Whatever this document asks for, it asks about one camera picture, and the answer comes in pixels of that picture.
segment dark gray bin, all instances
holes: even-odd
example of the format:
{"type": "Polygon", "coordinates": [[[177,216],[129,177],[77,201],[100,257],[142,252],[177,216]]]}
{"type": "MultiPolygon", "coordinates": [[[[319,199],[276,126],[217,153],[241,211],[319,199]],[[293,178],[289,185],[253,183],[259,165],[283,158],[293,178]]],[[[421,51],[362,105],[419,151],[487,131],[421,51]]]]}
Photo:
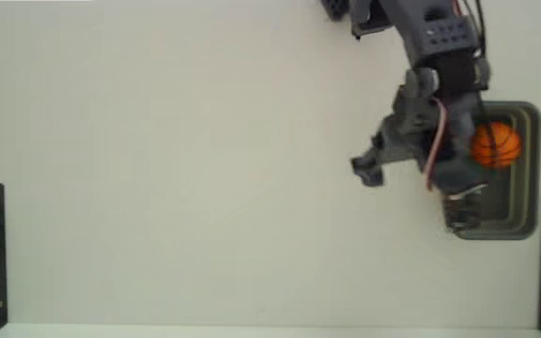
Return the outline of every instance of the dark gray bin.
{"type": "Polygon", "coordinates": [[[481,196],[481,226],[456,234],[463,239],[525,239],[536,227],[540,115],[527,102],[486,102],[486,109],[490,119],[518,131],[523,150],[510,168],[486,169],[488,187],[481,196]]]}

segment orange ball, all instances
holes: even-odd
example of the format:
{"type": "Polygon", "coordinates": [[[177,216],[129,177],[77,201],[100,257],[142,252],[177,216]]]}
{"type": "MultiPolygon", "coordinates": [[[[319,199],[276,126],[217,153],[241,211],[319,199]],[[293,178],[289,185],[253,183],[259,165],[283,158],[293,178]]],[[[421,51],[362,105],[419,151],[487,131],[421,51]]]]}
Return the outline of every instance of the orange ball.
{"type": "Polygon", "coordinates": [[[491,122],[494,139],[486,125],[477,127],[471,143],[471,153],[476,161],[488,168],[506,168],[521,154],[521,137],[502,122],[491,122]]]}

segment mini basketball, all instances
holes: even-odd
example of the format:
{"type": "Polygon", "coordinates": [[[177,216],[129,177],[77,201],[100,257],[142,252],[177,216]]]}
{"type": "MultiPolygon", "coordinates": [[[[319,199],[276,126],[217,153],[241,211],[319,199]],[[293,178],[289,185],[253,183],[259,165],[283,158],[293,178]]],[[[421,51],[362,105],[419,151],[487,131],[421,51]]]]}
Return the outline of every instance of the mini basketball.
{"type": "Polygon", "coordinates": [[[513,128],[502,122],[481,125],[473,136],[471,153],[485,167],[506,168],[521,154],[521,138],[513,128]],[[488,128],[494,135],[493,140],[488,128]]]}

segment gray plastic part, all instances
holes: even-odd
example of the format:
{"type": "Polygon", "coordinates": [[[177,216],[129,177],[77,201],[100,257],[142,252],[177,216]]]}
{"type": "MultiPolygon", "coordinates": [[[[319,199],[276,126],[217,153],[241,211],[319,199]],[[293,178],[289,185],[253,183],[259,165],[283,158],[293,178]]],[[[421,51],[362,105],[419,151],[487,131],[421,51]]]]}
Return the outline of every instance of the gray plastic part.
{"type": "Polygon", "coordinates": [[[358,36],[393,24],[414,68],[435,54],[479,48],[471,21],[455,15],[452,0],[350,0],[350,17],[358,36]],[[389,19],[386,24],[371,24],[371,8],[375,5],[377,10],[377,2],[389,19]]]}

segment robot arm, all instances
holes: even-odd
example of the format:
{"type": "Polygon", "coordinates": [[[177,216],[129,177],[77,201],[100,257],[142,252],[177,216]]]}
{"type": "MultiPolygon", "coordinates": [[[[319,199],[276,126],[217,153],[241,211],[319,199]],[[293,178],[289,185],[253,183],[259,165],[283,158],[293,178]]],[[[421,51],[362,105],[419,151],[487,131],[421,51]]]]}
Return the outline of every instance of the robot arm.
{"type": "Polygon", "coordinates": [[[415,159],[444,196],[451,228],[479,224],[470,192],[486,185],[469,149],[474,119],[487,89],[489,66],[473,22],[457,13],[452,0],[350,0],[356,38],[395,26],[404,40],[410,69],[395,95],[393,113],[382,122],[372,146],[352,160],[354,173],[369,187],[383,185],[381,165],[415,159]],[[439,151],[430,153],[445,117],[439,151]]]}

